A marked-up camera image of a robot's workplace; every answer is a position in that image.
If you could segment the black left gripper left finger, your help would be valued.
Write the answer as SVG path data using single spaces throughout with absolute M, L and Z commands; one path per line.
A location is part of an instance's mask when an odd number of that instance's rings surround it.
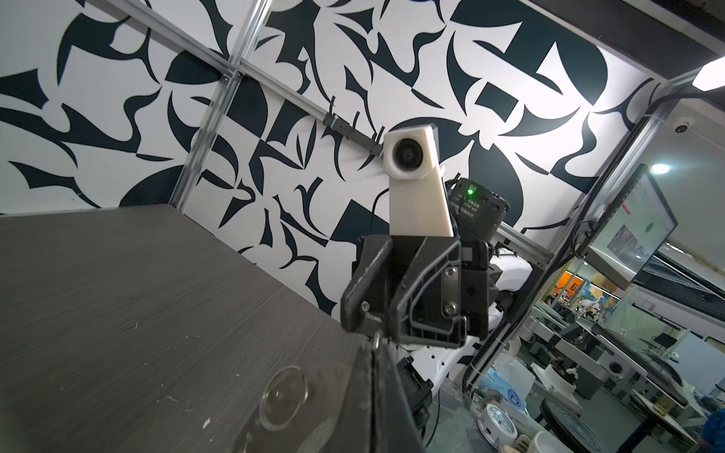
M 234 452 L 296 452 L 315 431 L 332 422 L 322 452 L 373 450 L 373 350 L 363 345 L 354 364 L 298 366 L 306 375 L 310 395 L 291 425 L 271 431 L 262 426 L 260 403 L 239 433 Z

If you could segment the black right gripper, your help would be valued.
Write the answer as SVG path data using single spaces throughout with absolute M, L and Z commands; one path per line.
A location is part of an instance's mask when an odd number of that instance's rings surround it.
M 489 335 L 498 291 L 485 241 L 369 235 L 360 239 L 341 297 L 341 325 L 401 345 L 463 347 Z

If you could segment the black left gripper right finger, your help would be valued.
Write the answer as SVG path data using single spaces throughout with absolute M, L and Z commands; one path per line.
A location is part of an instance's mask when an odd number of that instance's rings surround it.
M 386 345 L 373 350 L 373 451 L 424 452 L 396 364 Z

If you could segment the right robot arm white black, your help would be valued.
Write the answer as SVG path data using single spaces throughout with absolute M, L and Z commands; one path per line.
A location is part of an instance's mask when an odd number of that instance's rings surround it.
M 463 358 L 500 324 L 498 296 L 518 292 L 532 275 L 515 251 L 491 245 L 509 204 L 470 179 L 444 187 L 452 236 L 360 238 L 340 314 L 344 330 L 379 333 L 401 347 L 404 384 L 432 392 L 460 375 Z

